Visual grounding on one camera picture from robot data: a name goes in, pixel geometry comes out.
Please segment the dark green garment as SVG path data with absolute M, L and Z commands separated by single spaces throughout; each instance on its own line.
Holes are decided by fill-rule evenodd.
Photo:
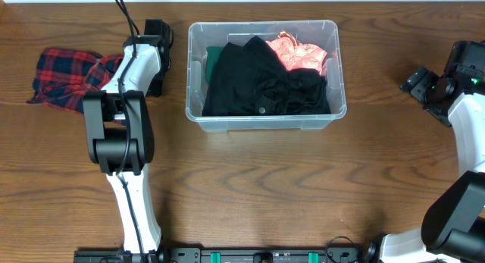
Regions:
M 221 46 L 209 46 L 207 47 L 207 60 L 205 69 L 205 79 L 207 83 L 211 81 L 211 75 L 214 70 L 214 66 L 217 64 L 221 52 L 224 50 Z

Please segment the red navy plaid shirt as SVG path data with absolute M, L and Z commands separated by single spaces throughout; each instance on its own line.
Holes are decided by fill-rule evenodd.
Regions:
M 98 91 L 114 76 L 122 55 L 103 56 L 75 49 L 46 48 L 39 56 L 28 104 L 83 113 L 86 92 Z

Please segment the black garment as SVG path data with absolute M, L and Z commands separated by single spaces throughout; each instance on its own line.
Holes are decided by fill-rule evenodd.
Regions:
M 223 47 L 202 110 L 203 117 L 329 113 L 325 77 L 315 69 L 287 70 L 258 36 Z

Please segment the pink garment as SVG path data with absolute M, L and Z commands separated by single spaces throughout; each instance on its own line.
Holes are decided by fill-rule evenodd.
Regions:
M 327 52 L 311 43 L 301 43 L 293 34 L 281 31 L 277 38 L 266 42 L 277 54 L 283 66 L 288 70 L 313 69 L 321 76 L 327 74 L 325 59 Z

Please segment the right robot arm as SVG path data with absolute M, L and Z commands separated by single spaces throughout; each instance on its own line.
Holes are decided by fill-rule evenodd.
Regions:
M 484 260 L 484 43 L 454 43 L 443 74 L 417 69 L 400 87 L 452 128 L 458 179 L 427 210 L 419 228 L 384 234 L 363 262 Z

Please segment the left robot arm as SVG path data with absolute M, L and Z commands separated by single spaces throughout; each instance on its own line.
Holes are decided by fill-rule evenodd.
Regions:
M 122 251 L 98 252 L 108 262 L 160 262 L 162 232 L 149 189 L 155 139 L 146 104 L 160 96 L 171 68 L 173 30 L 161 19 L 148 19 L 142 35 L 131 35 L 113 77 L 83 97 L 83 115 L 91 161 L 114 191 L 124 229 Z

